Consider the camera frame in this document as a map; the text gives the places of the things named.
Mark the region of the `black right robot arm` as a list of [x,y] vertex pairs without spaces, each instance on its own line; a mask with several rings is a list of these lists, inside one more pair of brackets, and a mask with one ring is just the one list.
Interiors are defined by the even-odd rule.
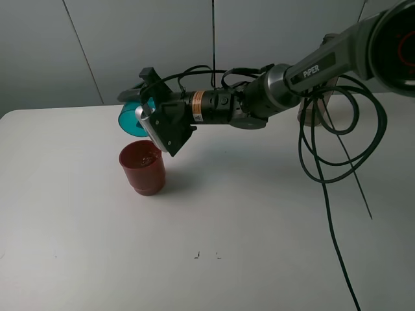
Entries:
[[157,128],[188,130],[196,124],[263,128],[269,117],[300,103],[302,95],[352,72],[376,79],[387,89],[414,95],[414,2],[401,1],[336,35],[295,65],[235,68],[244,82],[207,91],[172,91],[151,67],[137,86],[118,99],[118,121],[130,135],[145,137]]

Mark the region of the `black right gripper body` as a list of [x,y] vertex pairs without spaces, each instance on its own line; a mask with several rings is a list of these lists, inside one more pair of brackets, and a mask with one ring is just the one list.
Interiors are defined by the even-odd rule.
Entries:
[[235,95],[223,90],[172,93],[158,104],[158,120],[191,126],[229,124],[246,126],[246,113]]

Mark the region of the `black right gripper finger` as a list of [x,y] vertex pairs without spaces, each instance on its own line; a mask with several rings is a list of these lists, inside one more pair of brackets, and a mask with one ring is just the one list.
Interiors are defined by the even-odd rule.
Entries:
[[148,102],[152,99],[155,107],[168,101],[172,95],[172,90],[162,81],[153,67],[145,67],[139,73],[143,79],[144,85],[139,93],[141,102]]
[[120,94],[117,97],[117,100],[119,102],[139,102],[141,99],[140,97],[141,89],[143,88],[144,85],[145,85],[144,83],[140,83],[134,86],[133,88],[120,92]]

